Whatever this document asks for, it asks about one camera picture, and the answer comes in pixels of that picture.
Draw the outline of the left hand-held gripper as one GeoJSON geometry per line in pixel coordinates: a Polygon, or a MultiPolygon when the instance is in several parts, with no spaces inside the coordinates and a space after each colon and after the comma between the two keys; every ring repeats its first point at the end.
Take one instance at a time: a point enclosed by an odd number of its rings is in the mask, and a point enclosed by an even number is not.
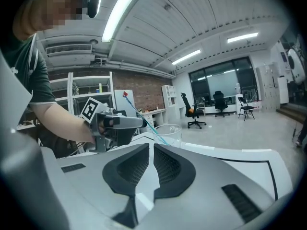
{"type": "Polygon", "coordinates": [[[118,115],[117,110],[91,97],[88,98],[80,117],[88,124],[92,137],[95,139],[94,147],[87,149],[88,152],[93,153],[103,153],[114,147],[128,145],[136,130],[147,126],[145,119],[118,115]],[[112,118],[114,125],[106,129],[104,135],[101,135],[98,131],[98,124],[105,118],[112,118]]]}

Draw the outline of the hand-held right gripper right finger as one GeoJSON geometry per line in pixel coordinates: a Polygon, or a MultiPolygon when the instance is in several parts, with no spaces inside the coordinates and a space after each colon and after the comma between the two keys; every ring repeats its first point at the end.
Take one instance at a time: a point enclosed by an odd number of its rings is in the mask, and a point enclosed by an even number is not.
{"type": "Polygon", "coordinates": [[[154,191],[154,198],[180,196],[196,177],[196,169],[188,159],[157,143],[154,144],[153,162],[159,179],[159,188],[154,191]]]}

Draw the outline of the person's left hand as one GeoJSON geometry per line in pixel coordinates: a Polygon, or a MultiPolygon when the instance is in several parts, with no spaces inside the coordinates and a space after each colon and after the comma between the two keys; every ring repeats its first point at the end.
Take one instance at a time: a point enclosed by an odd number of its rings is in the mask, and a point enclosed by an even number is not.
{"type": "Polygon", "coordinates": [[[98,124],[98,131],[101,135],[104,135],[106,133],[106,129],[112,128],[114,125],[114,120],[105,118],[98,124]]]}

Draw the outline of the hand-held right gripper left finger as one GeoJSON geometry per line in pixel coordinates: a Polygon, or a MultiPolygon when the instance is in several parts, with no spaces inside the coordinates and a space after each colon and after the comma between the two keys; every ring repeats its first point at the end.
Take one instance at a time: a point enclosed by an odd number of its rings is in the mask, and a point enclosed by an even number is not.
{"type": "Polygon", "coordinates": [[[109,161],[102,170],[104,181],[120,195],[134,196],[135,188],[149,165],[149,144],[109,161]]]}

